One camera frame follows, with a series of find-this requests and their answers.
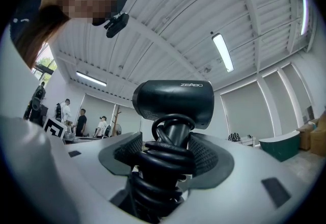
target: black shirt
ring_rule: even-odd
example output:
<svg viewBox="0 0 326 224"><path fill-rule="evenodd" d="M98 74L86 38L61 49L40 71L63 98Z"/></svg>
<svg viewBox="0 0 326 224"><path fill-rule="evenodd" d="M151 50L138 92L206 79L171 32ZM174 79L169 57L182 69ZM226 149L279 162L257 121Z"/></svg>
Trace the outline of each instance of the black shirt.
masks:
<svg viewBox="0 0 326 224"><path fill-rule="evenodd" d="M10 36L14 41L25 26L36 16L41 0L22 0L10 21Z"/></svg>
<svg viewBox="0 0 326 224"><path fill-rule="evenodd" d="M86 116L80 116L78 118L78 123L77 123L76 131L78 131L78 130L81 131L83 129L83 126L86 123L86 121L87 121Z"/></svg>

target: person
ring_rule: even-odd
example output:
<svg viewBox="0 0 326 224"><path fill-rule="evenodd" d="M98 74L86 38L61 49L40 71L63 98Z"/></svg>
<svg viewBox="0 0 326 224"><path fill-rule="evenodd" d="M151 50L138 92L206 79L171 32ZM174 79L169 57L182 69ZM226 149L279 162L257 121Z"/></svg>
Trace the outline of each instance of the person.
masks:
<svg viewBox="0 0 326 224"><path fill-rule="evenodd" d="M83 133L85 131L85 126L86 126L86 121L87 121L85 113L86 113L86 110L82 108L80 110L80 116L78 118L78 122L76 125L76 136L77 137L82 137Z"/></svg>
<svg viewBox="0 0 326 224"><path fill-rule="evenodd" d="M94 137L102 139L103 134L104 134L103 130L104 130L105 126L107 125L107 122L106 122L106 117L105 116L102 116L100 119L101 119L101 121L99 122L99 124L97 126Z"/></svg>
<svg viewBox="0 0 326 224"><path fill-rule="evenodd" d="M67 98L65 102L61 104L57 104L56 110L55 110L55 119L59 122L66 123L68 121L68 118L72 117L70 112L70 100Z"/></svg>
<svg viewBox="0 0 326 224"><path fill-rule="evenodd" d="M72 18L95 26L120 13L127 0L22 0L10 22L10 36L32 68L44 42Z"/></svg>
<svg viewBox="0 0 326 224"><path fill-rule="evenodd" d="M34 94L32 96L32 99L30 100L30 102L29 102L29 104L27 106L27 109L25 111L25 114L24 114L24 117L23 117L24 119L27 120L31 115L30 120L32 121L32 119L36 117L35 112L33 112L34 110L32 111L32 104L33 104L33 100L34 100L35 97L39 98L40 101L42 101L44 99L45 94L46 94L46 91L44 89L44 85L45 85L45 83L43 81L43 82L41 82L41 85L36 88L36 90L35 90L35 92L34 92Z"/></svg>

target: white shirt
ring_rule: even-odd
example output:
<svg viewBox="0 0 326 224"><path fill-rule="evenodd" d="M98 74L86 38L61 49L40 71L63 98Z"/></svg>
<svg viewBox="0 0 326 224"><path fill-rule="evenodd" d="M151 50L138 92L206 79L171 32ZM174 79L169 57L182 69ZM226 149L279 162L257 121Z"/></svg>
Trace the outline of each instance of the white shirt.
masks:
<svg viewBox="0 0 326 224"><path fill-rule="evenodd" d="M101 135L104 134L104 133L103 133L103 129L104 129L104 127L105 127L106 125L107 125L107 122L106 122L106 121L101 121L101 122L99 122L97 128L100 128L100 130L99 130L97 136L101 136Z"/></svg>
<svg viewBox="0 0 326 224"><path fill-rule="evenodd" d="M62 103L61 105L61 116L64 122L68 120L69 117L71 117L70 107L66 105L66 103Z"/></svg>

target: ceiling beam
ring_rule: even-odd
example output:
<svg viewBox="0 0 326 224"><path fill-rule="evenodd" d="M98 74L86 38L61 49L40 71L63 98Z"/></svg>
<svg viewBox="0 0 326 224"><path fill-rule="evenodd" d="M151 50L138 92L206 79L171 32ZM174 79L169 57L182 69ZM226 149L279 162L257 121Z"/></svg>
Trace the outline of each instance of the ceiling beam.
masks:
<svg viewBox="0 0 326 224"><path fill-rule="evenodd" d="M310 10L312 11L312 32L310 34L309 44L307 47L307 52L310 51L312 47L312 43L314 42L316 31L317 31L317 23L318 23L318 12L314 7L311 7Z"/></svg>
<svg viewBox="0 0 326 224"><path fill-rule="evenodd" d="M192 73L199 80L206 80L206 78L199 73L196 68L187 60L175 47L173 47L168 41L162 38L159 34L139 22L138 20L129 17L128 25L132 30L142 34L144 37L153 41L162 50L168 53L176 61L182 64L190 73Z"/></svg>
<svg viewBox="0 0 326 224"><path fill-rule="evenodd" d="M100 90L94 89L93 87L88 87L86 85L83 85L82 83L75 82L75 81L73 81L71 79L69 80L69 84L71 84L71 85L73 85L73 86L75 86L77 88L82 89L83 91L85 91L86 94L89 94L89 95L92 95L94 97L106 100L106 101L111 102L111 103L115 103L115 104L119 104L119 105L123 105L123 106L126 106L126 107L133 108L131 101L128 101L128 100L123 99L121 97L110 95L108 93L105 93L105 92L102 92Z"/></svg>
<svg viewBox="0 0 326 224"><path fill-rule="evenodd" d="M299 50L305 48L306 46L308 46L307 40L303 40L302 42L297 42L294 46L294 51L292 52L292 54L298 52ZM282 60L287 59L288 57L292 56L292 54L289 54L286 50L284 50L283 52L279 53L278 55L265 60L264 62L261 63L260 71L262 71L268 67L272 67L273 65L281 62ZM214 89L214 91L220 90L220 89L225 88L233 83L243 80L251 75L254 75L254 74L256 74L256 72L257 71L254 68L249 68L248 70L243 71L242 73L235 74L231 77L224 79L223 81L221 81L219 83L213 84L213 89Z"/></svg>
<svg viewBox="0 0 326 224"><path fill-rule="evenodd" d="M64 80L66 82L68 82L68 80L70 79L69 72L67 70L67 67L65 66L64 61L58 57L58 51L57 51L58 41L55 40L55 41L49 42L49 46L50 46L53 58L57 64L57 68L58 68L60 74L63 76Z"/></svg>
<svg viewBox="0 0 326 224"><path fill-rule="evenodd" d="M70 55L64 54L63 52L58 51L56 53L56 57L66 63L68 63L69 65L74 65L76 67L76 70L80 70L82 73L85 72L89 72L92 74L92 76L95 75L99 75L101 77L106 78L108 81L114 81L117 83L120 83L124 86L136 89L138 87L138 84L128 81L126 79L123 79L121 77L118 77L116 75L113 75L111 73L108 73L102 69L99 69L97 67L94 67L88 63L85 63L83 61L78 61L76 63L76 59Z"/></svg>
<svg viewBox="0 0 326 224"><path fill-rule="evenodd" d="M251 20L251 24L253 27L253 31L254 31L254 38L257 38L257 40L255 40L255 66L257 69L257 72L259 72L260 70L260 48L261 48L261 26L260 26L260 22L259 22L259 16L258 16L258 9L257 9L257 5L256 5L256 1L255 0L244 0L244 2L246 3L246 6L248 8L248 12L249 12L249 16L250 16L250 20Z"/></svg>
<svg viewBox="0 0 326 224"><path fill-rule="evenodd" d="M298 0L290 0L290 2L291 2L291 19L294 20L298 18L298 4L297 4ZM287 51L289 51L290 54L293 52L294 42L297 34L297 27L298 24L296 22L291 24L289 41L286 47Z"/></svg>

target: person standing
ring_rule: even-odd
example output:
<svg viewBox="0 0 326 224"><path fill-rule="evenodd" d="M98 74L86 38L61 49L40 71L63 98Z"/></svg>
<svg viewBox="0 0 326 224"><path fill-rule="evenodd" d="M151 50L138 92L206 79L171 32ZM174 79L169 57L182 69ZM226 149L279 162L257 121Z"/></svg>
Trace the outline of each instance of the person standing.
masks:
<svg viewBox="0 0 326 224"><path fill-rule="evenodd" d="M85 113L86 113L85 109L80 110L80 116L78 118L78 122L76 125L76 136L77 137L82 137L83 133L85 131L85 126L86 126L86 121L87 121Z"/></svg>
<svg viewBox="0 0 326 224"><path fill-rule="evenodd" d="M70 100L67 98L64 103L57 104L57 107L55 109L55 119L58 120L61 123L66 124L66 121L69 117L71 117L70 112Z"/></svg>
<svg viewBox="0 0 326 224"><path fill-rule="evenodd" d="M32 111L32 104L33 104L33 100L35 97L37 97L40 100L40 102L44 99L45 93L46 93L46 91L44 89L44 85L45 85L45 83L43 81L43 82L41 82L41 85L36 88L36 90L32 96L32 99L30 100L30 102L27 106L27 109L25 111L25 114L23 117L24 119L27 120L31 116L30 120L33 121L33 118L36 117L35 112Z"/></svg>
<svg viewBox="0 0 326 224"><path fill-rule="evenodd" d="M106 122L105 116L102 116L100 119L101 119L101 121L99 122L99 124L97 126L96 133L95 133L94 137L102 139L103 134L104 134L103 130L104 130L105 126L107 125L107 122Z"/></svg>

